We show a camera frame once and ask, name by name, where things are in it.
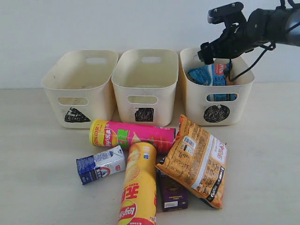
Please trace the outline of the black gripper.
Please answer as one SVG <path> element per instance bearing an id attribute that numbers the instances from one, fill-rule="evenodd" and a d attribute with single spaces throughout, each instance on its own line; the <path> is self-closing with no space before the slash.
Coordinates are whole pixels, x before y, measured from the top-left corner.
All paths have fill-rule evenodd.
<path id="1" fill-rule="evenodd" d="M 225 28 L 219 38 L 211 45 L 209 42 L 200 45 L 198 58 L 205 65 L 214 63 L 214 58 L 234 59 L 252 51 L 254 47 L 255 25 L 253 23 L 225 22 Z"/>

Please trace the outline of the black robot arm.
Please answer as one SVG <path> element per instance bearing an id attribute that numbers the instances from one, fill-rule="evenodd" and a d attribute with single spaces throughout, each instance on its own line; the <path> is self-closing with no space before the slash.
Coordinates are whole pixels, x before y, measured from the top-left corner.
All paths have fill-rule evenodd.
<path id="1" fill-rule="evenodd" d="M 243 15 L 243 8 L 241 2 L 234 2 L 209 10 L 208 23 L 224 23 L 225 29 L 216 40 L 201 44 L 197 54 L 206 65 L 212 64 L 215 58 L 235 59 L 268 42 L 300 45 L 298 8 L 258 8 L 249 18 Z"/>

